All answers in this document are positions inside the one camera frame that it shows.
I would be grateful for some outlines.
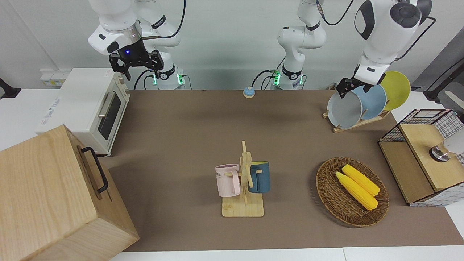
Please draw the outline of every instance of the wicker basket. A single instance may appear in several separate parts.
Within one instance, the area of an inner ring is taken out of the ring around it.
[[[346,164],[350,164],[379,186],[380,193],[375,196],[379,202],[376,209],[366,210],[340,184],[335,172],[342,172],[342,167]],[[352,158],[339,157],[324,162],[317,171],[316,188],[327,210],[339,220],[355,227],[377,224],[388,210],[388,193],[382,181],[370,168]]]

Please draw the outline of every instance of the cable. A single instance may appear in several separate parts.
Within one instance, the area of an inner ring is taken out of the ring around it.
[[[279,69],[280,65],[284,62],[284,60],[285,60],[285,56],[282,58],[282,61],[280,61],[280,64],[277,65],[276,70]],[[264,87],[265,90],[266,90],[266,88],[267,88],[267,86],[269,85],[270,82],[271,82],[271,79],[269,79],[269,81],[267,81],[266,87]]]
[[[417,39],[412,43],[412,45],[409,47],[409,49],[407,49],[407,51],[403,55],[401,55],[401,57],[396,58],[394,61],[398,61],[398,60],[403,59],[403,57],[406,56],[406,54],[414,47],[414,45],[416,45],[416,43],[419,41],[419,39],[422,37],[422,35],[424,35],[425,32],[427,32],[427,30],[429,30],[429,28],[432,27],[433,24],[437,21],[435,18],[430,17],[430,16],[427,16],[426,19],[432,20],[432,23],[419,35],[419,37],[417,37]]]
[[[183,74],[182,76],[185,76],[185,77],[188,78],[188,84],[190,85],[190,89],[193,90],[193,89],[192,89],[192,81],[190,80],[190,76],[188,76],[188,75],[186,75],[186,74]]]
[[[448,69],[446,69],[446,71],[444,71],[440,76],[438,76],[438,78],[430,85],[430,87],[427,88],[426,91],[429,91],[430,88],[432,88],[432,86],[445,74],[447,73],[449,70],[451,70],[451,68],[455,67],[458,63],[462,62],[464,60],[464,58],[461,58],[459,61],[457,61],[456,63],[454,63],[453,65],[451,65]]]
[[[145,85],[145,81],[147,80],[147,78],[154,78],[154,76],[153,76],[153,75],[145,76],[145,78],[143,79],[143,89],[144,89],[144,90],[147,89],[147,86]]]
[[[270,81],[271,78],[274,78],[274,74],[272,74],[271,76],[265,77],[265,78],[263,79],[263,82],[261,83],[261,89],[260,89],[260,90],[263,89],[264,82],[266,81],[267,78],[269,78],[269,81]]]
[[[146,72],[149,72],[149,71],[150,71],[150,70],[144,70],[144,71],[139,75],[139,77],[138,77],[137,80],[135,81],[134,90],[135,90],[135,88],[137,87],[137,84],[139,83],[140,78],[142,78],[142,75],[144,75]]]
[[[301,87],[301,89],[304,88],[304,85],[306,84],[306,80],[308,79],[308,77],[306,76],[306,74],[304,74],[302,77],[304,77],[304,82],[303,82],[303,87]]]
[[[317,4],[317,9],[319,9],[319,13],[321,14],[321,17],[322,19],[324,20],[324,22],[330,26],[336,26],[338,25],[342,20],[343,18],[345,17],[345,15],[347,14],[349,8],[351,7],[351,5],[353,4],[354,0],[351,0],[351,2],[349,3],[347,9],[345,10],[345,12],[343,13],[342,17],[340,18],[340,20],[338,20],[338,22],[334,23],[334,24],[331,24],[329,22],[327,22],[327,20],[325,19],[325,15],[324,15],[324,11],[322,10],[322,5],[319,3],[319,0],[316,0],[316,4]]]
[[[160,36],[159,38],[161,38],[161,39],[172,38],[172,37],[174,37],[174,36],[180,31],[180,28],[182,27],[182,24],[184,23],[185,6],[186,6],[186,0],[184,0],[184,10],[182,10],[182,18],[180,19],[180,24],[179,24],[179,27],[177,28],[177,31],[175,31],[175,33],[173,33],[172,35],[169,35],[169,36]]]
[[[251,86],[253,87],[253,85],[255,85],[255,82],[256,82],[256,80],[258,79],[259,76],[261,76],[263,73],[267,73],[267,72],[274,72],[274,70],[264,70],[264,71],[260,72],[260,73],[255,77],[255,79],[253,80],[253,83],[251,84]]]

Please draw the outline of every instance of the brown mat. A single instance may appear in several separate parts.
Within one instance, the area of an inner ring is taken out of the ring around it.
[[[140,240],[127,251],[456,245],[464,241],[445,208],[408,207],[377,141],[386,119],[334,134],[321,117],[332,91],[134,91],[113,156],[101,158]],[[241,141],[271,168],[264,217],[221,215],[214,167],[238,163]],[[382,179],[383,221],[347,228],[320,204],[319,166],[352,157]]]

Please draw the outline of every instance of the corn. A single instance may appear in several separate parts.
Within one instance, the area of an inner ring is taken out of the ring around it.
[[[351,165],[346,164],[342,168],[345,175],[350,177],[356,183],[358,183],[363,189],[365,189],[369,194],[377,196],[380,192],[380,189],[377,185],[374,184],[368,177],[359,172],[357,169],[353,168]]]
[[[337,175],[338,181],[348,192],[367,210],[373,210],[379,204],[377,200],[369,194],[365,189],[363,189],[358,183],[354,182],[350,177],[340,173],[335,172]]]

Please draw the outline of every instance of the light blue plate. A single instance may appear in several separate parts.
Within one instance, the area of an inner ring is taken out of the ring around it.
[[[359,86],[352,92],[361,100],[363,110],[367,110],[361,119],[369,120],[377,117],[383,111],[387,104],[387,94],[380,85],[374,85],[367,93],[364,92],[363,88],[364,85]]]

